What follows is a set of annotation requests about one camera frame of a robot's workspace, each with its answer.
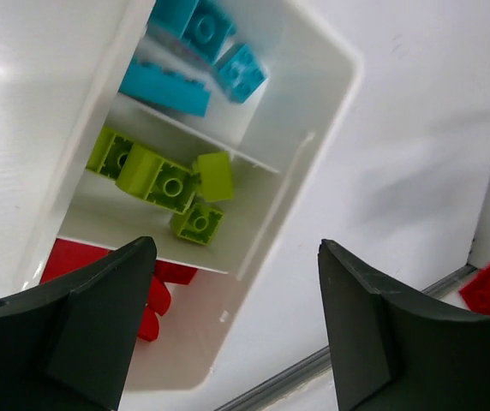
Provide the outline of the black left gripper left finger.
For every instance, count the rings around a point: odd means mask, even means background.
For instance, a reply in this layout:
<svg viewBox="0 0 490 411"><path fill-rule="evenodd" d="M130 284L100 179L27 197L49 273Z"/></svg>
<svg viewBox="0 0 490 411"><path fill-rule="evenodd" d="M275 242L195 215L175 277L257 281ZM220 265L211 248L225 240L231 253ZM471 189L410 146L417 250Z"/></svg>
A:
<svg viewBox="0 0 490 411"><path fill-rule="evenodd" d="M0 410L116 410L156 257L142 236L0 298Z"/></svg>

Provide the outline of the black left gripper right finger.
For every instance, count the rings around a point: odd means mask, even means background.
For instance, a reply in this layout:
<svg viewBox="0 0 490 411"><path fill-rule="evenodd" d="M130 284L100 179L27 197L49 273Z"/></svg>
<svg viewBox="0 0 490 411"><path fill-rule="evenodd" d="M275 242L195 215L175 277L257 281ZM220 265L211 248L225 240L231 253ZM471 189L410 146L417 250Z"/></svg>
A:
<svg viewBox="0 0 490 411"><path fill-rule="evenodd" d="M490 316L454 307L320 243L324 315L376 312L385 357L332 368L342 410L490 410Z"/></svg>

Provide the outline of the red white round lego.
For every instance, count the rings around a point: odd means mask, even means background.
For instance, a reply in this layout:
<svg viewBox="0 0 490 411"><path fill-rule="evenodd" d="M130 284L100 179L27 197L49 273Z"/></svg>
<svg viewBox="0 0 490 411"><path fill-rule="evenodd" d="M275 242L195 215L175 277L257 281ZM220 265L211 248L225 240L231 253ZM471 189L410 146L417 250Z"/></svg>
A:
<svg viewBox="0 0 490 411"><path fill-rule="evenodd" d="M45 265L40 283L49 282L71 271L90 265L110 252L107 248L57 238Z"/></svg>

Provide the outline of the red curved lego brick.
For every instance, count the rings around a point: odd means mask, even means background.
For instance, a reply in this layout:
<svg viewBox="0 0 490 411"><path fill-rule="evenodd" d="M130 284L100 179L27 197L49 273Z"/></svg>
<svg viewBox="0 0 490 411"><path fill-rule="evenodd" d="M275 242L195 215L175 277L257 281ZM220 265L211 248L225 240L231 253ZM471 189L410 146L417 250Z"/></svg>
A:
<svg viewBox="0 0 490 411"><path fill-rule="evenodd" d="M158 338L159 317L163 317L168 312L170 304L170 291L162 281L154 277L140 323L139 339L152 342Z"/></svg>

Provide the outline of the green lego brick large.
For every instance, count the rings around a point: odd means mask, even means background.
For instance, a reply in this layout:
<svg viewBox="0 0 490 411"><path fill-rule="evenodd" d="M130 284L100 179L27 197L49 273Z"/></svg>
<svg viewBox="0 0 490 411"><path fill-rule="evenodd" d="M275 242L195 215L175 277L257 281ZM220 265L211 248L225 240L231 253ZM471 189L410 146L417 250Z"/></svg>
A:
<svg viewBox="0 0 490 411"><path fill-rule="evenodd" d="M116 186L136 199L175 214L183 214L195 196L191 169L140 144L131 148Z"/></svg>

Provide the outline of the green sloped lego brick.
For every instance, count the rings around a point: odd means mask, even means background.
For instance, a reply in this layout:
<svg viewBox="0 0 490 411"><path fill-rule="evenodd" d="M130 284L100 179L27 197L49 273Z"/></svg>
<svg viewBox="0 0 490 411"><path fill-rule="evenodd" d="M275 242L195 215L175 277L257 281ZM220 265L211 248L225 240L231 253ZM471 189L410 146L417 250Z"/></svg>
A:
<svg viewBox="0 0 490 411"><path fill-rule="evenodd" d="M199 176L199 194L206 202L232 200L233 181L228 152L201 154L194 162L194 173Z"/></svg>

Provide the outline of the cyan cloud lego piece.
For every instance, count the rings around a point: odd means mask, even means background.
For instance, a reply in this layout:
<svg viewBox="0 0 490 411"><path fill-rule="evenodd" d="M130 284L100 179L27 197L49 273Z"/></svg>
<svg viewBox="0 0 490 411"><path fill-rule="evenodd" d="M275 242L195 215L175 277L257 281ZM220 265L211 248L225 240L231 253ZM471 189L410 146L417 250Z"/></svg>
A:
<svg viewBox="0 0 490 411"><path fill-rule="evenodd" d="M129 64L119 92L145 104L201 117L206 114L211 97L204 82L136 59Z"/></svg>

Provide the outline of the small cyan lego brick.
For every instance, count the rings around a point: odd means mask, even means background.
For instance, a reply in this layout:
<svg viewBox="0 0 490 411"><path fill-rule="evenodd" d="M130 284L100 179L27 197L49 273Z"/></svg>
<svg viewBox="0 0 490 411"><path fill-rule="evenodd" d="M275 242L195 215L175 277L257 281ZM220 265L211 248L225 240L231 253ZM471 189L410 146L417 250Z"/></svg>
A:
<svg viewBox="0 0 490 411"><path fill-rule="evenodd" d="M232 45L216 62L214 74L226 97L238 104L245 103L267 79L247 43Z"/></svg>

